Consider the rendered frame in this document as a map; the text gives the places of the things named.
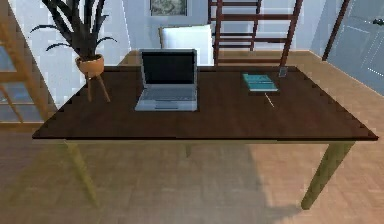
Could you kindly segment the grey open laptop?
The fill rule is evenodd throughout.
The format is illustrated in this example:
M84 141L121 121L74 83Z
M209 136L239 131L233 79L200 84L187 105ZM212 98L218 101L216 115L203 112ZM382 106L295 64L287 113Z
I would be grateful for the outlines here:
M141 49L143 90L136 111L196 111L195 49Z

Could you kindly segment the dark brown wooden table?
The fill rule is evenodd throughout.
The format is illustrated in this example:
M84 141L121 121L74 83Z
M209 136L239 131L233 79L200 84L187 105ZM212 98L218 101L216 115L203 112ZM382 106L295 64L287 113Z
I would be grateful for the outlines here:
M308 210L350 148L378 137L295 67L285 77L275 67L256 70L278 83L279 93L268 95L275 107L264 94L248 91L245 71L200 68L195 112L137 112L139 67L108 67L102 77L110 102L102 97L89 102L81 88L33 136L66 143L324 144L327 150L301 202Z

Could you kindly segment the white cushioned chair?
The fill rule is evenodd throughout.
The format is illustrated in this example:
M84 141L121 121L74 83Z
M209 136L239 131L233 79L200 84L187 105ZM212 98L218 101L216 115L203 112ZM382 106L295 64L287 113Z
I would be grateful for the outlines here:
M163 49L195 49L198 66L214 65L210 25L160 27L159 37Z

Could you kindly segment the teal book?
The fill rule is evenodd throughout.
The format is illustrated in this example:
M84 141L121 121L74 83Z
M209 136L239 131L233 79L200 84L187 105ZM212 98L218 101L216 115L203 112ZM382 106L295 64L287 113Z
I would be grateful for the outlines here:
M268 75L243 74L243 80L250 91L253 92L276 92L278 88Z

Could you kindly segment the dark red ladder shelf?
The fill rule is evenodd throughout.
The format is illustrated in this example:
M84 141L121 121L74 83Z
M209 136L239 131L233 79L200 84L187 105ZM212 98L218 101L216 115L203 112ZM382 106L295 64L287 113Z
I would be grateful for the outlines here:
M288 14L265 14L261 12L263 0L252 1L226 1L226 0L207 0L208 4L208 24L215 23L212 37L214 65L221 63L239 64L239 63L278 63L284 67L287 62L288 54L291 48L293 36L298 23L301 7L304 0L295 0L291 13ZM253 7L253 14L228 14L224 13L225 7ZM285 37L258 37L257 30L261 21L289 21L287 35ZM251 22L252 30L250 32L223 32L221 25L223 22ZM255 50L256 43L283 43L284 48L280 59L239 59L222 58L219 56L221 49L245 49Z

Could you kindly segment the dark house plant in pot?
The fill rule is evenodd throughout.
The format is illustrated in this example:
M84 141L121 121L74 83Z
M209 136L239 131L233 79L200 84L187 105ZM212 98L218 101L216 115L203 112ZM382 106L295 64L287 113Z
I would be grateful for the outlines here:
M54 24L37 25L31 32L39 29L55 29L65 39L64 42L49 45L46 50L50 51L59 46L73 49L77 54L75 63L84 75L87 85L88 101L92 101L91 80L96 79L101 86L104 97L110 102L110 96L101 74L104 72L105 60L96 49L100 43L106 40L116 41L113 37L99 37L99 32L107 15L103 13L106 0L84 0L83 17L80 17L80 0L41 0L51 13Z

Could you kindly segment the light wooden shelf unit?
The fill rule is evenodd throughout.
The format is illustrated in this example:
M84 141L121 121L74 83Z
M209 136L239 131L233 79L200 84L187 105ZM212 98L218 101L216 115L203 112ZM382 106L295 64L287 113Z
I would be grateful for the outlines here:
M56 111L9 0L0 0L0 130L35 131Z

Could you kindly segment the pale blue room door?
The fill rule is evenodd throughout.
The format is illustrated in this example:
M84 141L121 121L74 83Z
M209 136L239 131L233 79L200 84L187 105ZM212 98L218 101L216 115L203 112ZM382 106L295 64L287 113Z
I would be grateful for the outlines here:
M384 0L350 0L328 62L384 96Z

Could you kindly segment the framed wall picture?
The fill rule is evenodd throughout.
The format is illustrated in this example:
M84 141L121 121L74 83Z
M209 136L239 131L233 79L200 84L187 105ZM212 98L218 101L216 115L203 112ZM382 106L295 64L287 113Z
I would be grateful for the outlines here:
M152 16L186 16L187 0L150 0Z

